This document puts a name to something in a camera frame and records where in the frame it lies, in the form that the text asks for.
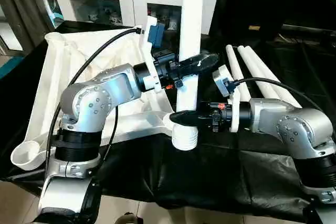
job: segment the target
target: glass cabinet door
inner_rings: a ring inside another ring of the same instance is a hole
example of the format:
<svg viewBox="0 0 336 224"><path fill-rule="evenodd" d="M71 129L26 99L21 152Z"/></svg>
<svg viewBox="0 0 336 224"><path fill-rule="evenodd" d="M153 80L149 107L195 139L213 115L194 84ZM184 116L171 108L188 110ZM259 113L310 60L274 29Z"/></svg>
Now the glass cabinet door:
<svg viewBox="0 0 336 224"><path fill-rule="evenodd" d="M65 20L134 26L133 0L57 0Z"/></svg>
<svg viewBox="0 0 336 224"><path fill-rule="evenodd" d="M165 30L180 30L181 7L174 5L147 4L147 14L164 23Z"/></svg>
<svg viewBox="0 0 336 224"><path fill-rule="evenodd" d="M122 25L119 0L70 0L77 21Z"/></svg>

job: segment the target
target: blue component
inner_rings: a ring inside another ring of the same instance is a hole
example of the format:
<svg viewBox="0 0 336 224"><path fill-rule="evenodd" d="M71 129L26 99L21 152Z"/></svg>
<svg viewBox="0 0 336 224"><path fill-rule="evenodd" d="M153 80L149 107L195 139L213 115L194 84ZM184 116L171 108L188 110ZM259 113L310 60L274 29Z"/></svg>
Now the blue component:
<svg viewBox="0 0 336 224"><path fill-rule="evenodd" d="M148 42L152 43L153 47L161 47L164 32L164 24L158 23L156 26L151 26L148 34Z"/></svg>
<svg viewBox="0 0 336 224"><path fill-rule="evenodd" d="M0 79L11 72L19 63L23 60L23 57L12 57L8 62L6 62L2 67L0 67Z"/></svg>

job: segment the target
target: black cable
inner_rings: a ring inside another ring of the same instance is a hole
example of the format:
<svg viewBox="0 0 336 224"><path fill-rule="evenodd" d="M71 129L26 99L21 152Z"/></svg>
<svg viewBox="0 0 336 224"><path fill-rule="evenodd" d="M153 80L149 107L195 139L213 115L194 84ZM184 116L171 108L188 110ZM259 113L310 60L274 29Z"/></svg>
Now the black cable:
<svg viewBox="0 0 336 224"><path fill-rule="evenodd" d="M119 33L118 35L114 36L113 38L111 38L110 40L108 40L107 42L105 42L96 52L93 53L93 55L83 64L83 66L77 71L77 73L75 74L75 76L72 78L72 80L69 83L69 86L74 84L74 82L78 79L78 77L83 73L83 71L86 69L86 67L94 60L94 58L101 53L105 48L107 48L111 43L113 43L114 41L116 41L117 39L125 36L126 34L131 34L131 33L140 33L141 29L140 28L134 28L134 29L129 29L126 31L123 31L121 33ZM60 104L58 103L55 113L54 113L54 117L52 118L51 124L50 124L50 129L49 129L49 133L48 133L48 140L47 140L47 151L46 151L46 169L45 169L45 178L47 177L47 171L48 171L48 165L49 165L49 160L50 160L50 151L51 151L51 137L53 136L53 131L54 131L54 127L57 121L57 116L59 114L61 110Z"/></svg>
<svg viewBox="0 0 336 224"><path fill-rule="evenodd" d="M115 120L114 120L114 127L113 127L113 131L112 131L112 135L110 137L110 141L109 141L109 144L108 144L108 147L103 155L103 159L101 160L100 164L98 165L98 168L97 170L100 169L100 167L102 166L102 164L105 162L107 156L109 155L109 152L110 152L110 148L112 146L112 141L114 139L114 135L116 134L116 131L117 131L117 125L118 125L118 106L116 106L116 117L115 117Z"/></svg>
<svg viewBox="0 0 336 224"><path fill-rule="evenodd" d="M245 78L245 79L241 79L241 80L235 80L234 81L234 85L235 86L238 86L239 84L243 83L243 82L248 82L248 81L261 81L261 82L268 82L268 83L271 83L271 84L274 84L274 85L277 85L277 86L280 86L284 89L287 89L289 91L292 91L293 93L301 96L302 98L305 98L311 105L313 105L316 109L318 109L319 111L322 111L323 110L313 101L311 100L308 96L306 96L305 94L301 93L300 91L292 88L291 86L288 86L286 84L283 84L281 82L278 82L278 81L273 81L273 80L270 80L270 79L267 79L267 78L259 78L259 77L251 77L251 78Z"/></svg>

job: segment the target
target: silver robotic arm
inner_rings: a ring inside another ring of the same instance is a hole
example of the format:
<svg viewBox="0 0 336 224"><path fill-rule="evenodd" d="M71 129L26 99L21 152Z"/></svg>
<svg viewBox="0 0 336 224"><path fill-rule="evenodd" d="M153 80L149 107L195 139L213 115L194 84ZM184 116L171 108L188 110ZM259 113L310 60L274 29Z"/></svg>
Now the silver robotic arm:
<svg viewBox="0 0 336 224"><path fill-rule="evenodd" d="M141 96L130 64L106 69L92 80L75 83L61 96L61 127L75 132L100 132L116 106Z"/></svg>
<svg viewBox="0 0 336 224"><path fill-rule="evenodd" d="M101 162L101 132L113 108L141 96L136 75L130 64L124 64L63 92L64 114L53 142L56 152L49 160L35 222L96 221L101 188L93 175Z"/></svg>

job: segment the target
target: white tube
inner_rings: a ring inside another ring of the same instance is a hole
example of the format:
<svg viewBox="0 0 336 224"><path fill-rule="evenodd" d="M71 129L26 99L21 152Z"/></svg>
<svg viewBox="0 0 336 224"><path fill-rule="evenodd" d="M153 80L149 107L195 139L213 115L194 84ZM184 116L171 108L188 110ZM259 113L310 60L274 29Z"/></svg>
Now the white tube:
<svg viewBox="0 0 336 224"><path fill-rule="evenodd" d="M229 58L230 69L234 80L243 79L243 73L240 69L237 57L231 45L226 46L227 57ZM248 102L251 99L250 92L248 91L246 83L242 83L238 86L240 91L240 100L242 102Z"/></svg>
<svg viewBox="0 0 336 224"><path fill-rule="evenodd" d="M273 72L260 59L260 57L256 54L256 52L254 52L254 50L250 46L245 47L245 50L250 55L250 57L252 57L252 60L258 66L258 68L262 71L265 78L271 79L273 81L280 82L279 79L273 74ZM297 108L302 108L300 103L298 103L298 101L292 96L292 94L287 89L284 89L282 87L272 85L272 84L271 84L271 86L277 92L280 99L284 100L285 102L288 102L288 103L292 104L293 106L295 106Z"/></svg>
<svg viewBox="0 0 336 224"><path fill-rule="evenodd" d="M250 71L253 77L260 77L260 78L265 77L262 71L253 62L252 57L247 53L246 49L243 46L238 47L238 52L240 53L242 59L244 60L248 70ZM265 98L279 99L278 94L274 91L274 89L269 83L260 81L256 81L256 83Z"/></svg>
<svg viewBox="0 0 336 224"><path fill-rule="evenodd" d="M203 0L183 0L181 13L181 36L179 61L199 54L201 46ZM183 87L177 90L176 111L195 110L198 76L183 78ZM172 142L175 148L188 151L197 145L198 130L175 124Z"/></svg>

